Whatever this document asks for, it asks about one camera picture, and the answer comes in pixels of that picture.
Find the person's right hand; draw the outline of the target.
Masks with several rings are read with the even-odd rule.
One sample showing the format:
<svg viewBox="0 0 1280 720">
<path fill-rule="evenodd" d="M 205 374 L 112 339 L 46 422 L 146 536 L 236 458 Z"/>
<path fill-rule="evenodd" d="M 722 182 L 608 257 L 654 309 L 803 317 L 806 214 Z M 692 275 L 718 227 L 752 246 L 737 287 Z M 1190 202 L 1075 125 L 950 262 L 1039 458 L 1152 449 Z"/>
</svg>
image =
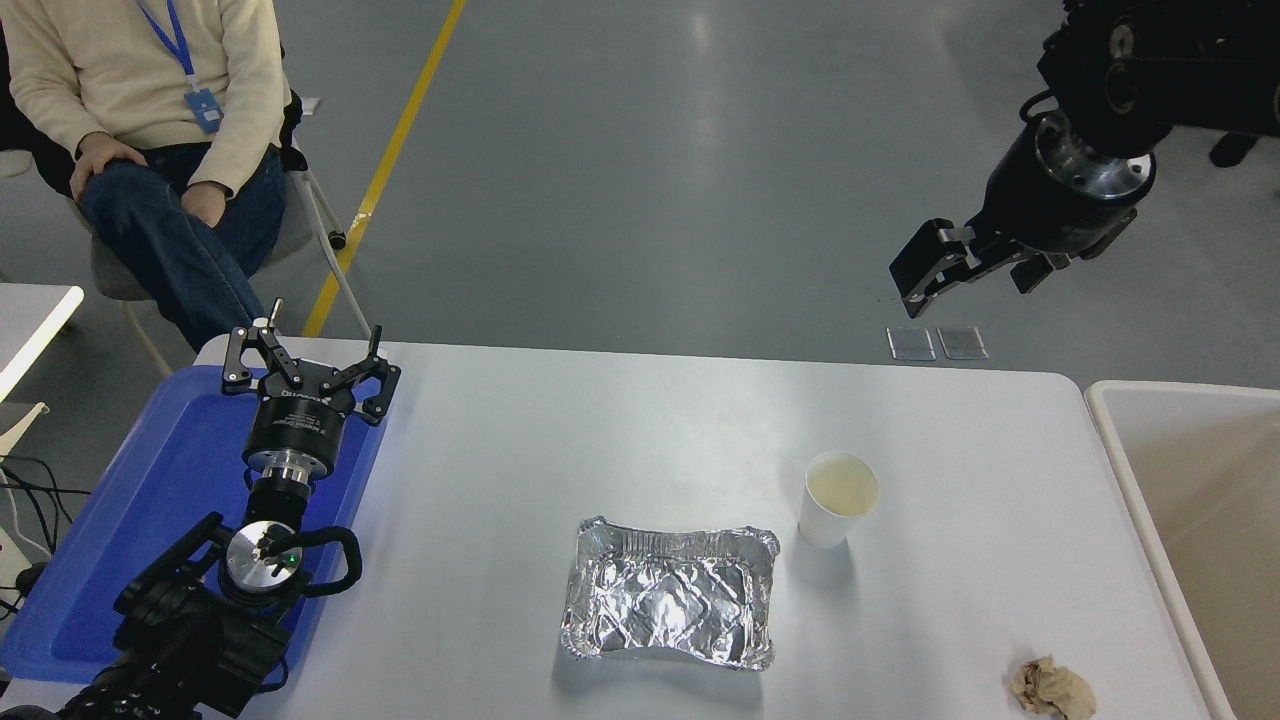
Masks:
<svg viewBox="0 0 1280 720">
<path fill-rule="evenodd" d="M 76 150 L 76 164 L 69 181 L 72 200 L 79 202 L 90 179 L 101 176 L 113 161 L 147 165 L 145 156 L 137 149 L 105 132 L 95 131 L 86 135 Z"/>
</svg>

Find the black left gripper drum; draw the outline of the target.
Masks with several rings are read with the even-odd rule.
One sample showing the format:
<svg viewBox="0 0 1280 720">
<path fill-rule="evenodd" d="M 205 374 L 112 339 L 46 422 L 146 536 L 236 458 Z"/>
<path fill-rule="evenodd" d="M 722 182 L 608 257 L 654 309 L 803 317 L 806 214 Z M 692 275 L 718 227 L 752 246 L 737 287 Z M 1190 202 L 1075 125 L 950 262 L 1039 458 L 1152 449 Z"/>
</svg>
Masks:
<svg viewBox="0 0 1280 720">
<path fill-rule="evenodd" d="M 352 386 L 339 386 L 339 370 L 301 363 L 302 386 L 293 389 L 284 372 L 257 380 L 259 406 L 246 441 L 246 464 L 266 466 L 285 452 L 306 456 L 310 466 L 333 466 L 347 418 L 355 409 Z"/>
</svg>

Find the person's left hand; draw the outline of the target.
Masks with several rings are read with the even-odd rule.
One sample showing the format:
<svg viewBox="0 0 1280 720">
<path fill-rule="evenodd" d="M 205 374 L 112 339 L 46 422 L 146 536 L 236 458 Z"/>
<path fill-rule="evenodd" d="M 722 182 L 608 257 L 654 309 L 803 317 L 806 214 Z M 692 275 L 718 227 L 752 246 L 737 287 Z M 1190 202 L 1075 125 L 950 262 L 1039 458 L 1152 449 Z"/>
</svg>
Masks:
<svg viewBox="0 0 1280 720">
<path fill-rule="evenodd" d="M 214 181 L 191 184 L 180 196 L 180 206 L 210 228 L 216 228 L 227 213 L 230 190 Z"/>
</svg>

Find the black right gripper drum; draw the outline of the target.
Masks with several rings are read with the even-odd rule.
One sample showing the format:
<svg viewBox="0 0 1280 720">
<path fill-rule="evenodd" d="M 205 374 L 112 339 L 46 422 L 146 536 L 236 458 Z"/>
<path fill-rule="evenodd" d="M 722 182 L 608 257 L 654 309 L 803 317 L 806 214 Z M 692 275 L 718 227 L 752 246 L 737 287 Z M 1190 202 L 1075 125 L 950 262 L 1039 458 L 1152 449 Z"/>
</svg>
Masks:
<svg viewBox="0 0 1280 720">
<path fill-rule="evenodd" d="M 1065 118 L 1034 118 L 986 186 L 986 227 L 1037 252 L 1092 259 L 1138 202 L 1138 158 L 1093 149 Z"/>
</svg>

